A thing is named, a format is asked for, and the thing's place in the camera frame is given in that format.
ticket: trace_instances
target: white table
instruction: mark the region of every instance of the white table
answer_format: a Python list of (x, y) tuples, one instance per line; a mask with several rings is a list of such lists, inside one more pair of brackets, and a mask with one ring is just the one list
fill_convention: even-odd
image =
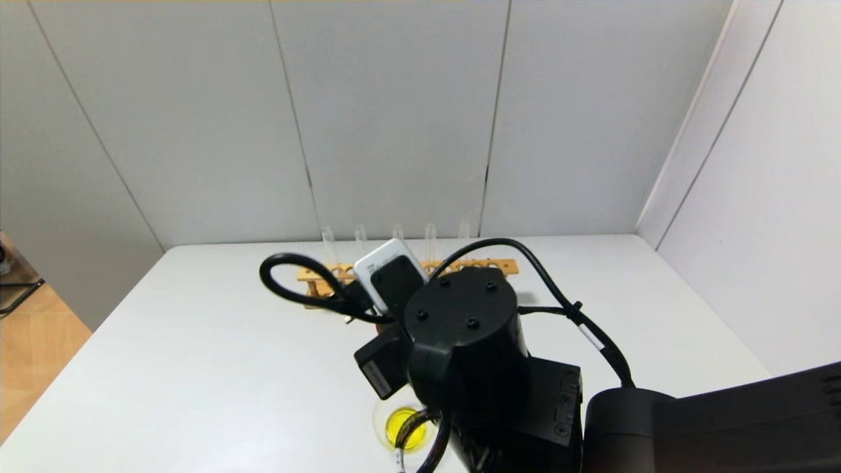
[[(768, 377), (716, 314), (636, 236), (521, 239), (561, 290), (624, 352), (640, 387), (688, 396)], [(463, 245), (439, 240), (437, 256)], [(421, 255), (423, 241), (410, 242)], [(337, 243), (342, 262), (354, 242)], [(263, 288), (275, 252), (324, 257), (320, 242), (176, 247), (114, 309), (0, 447), (3, 473), (391, 471), (378, 398), (353, 352), (364, 322), (305, 310)], [(522, 305), (556, 305), (516, 258)], [(278, 279), (304, 289), (294, 271)], [(585, 403), (618, 385), (561, 316), (523, 317), (537, 357), (581, 366)], [(440, 471), (463, 471), (448, 453)]]

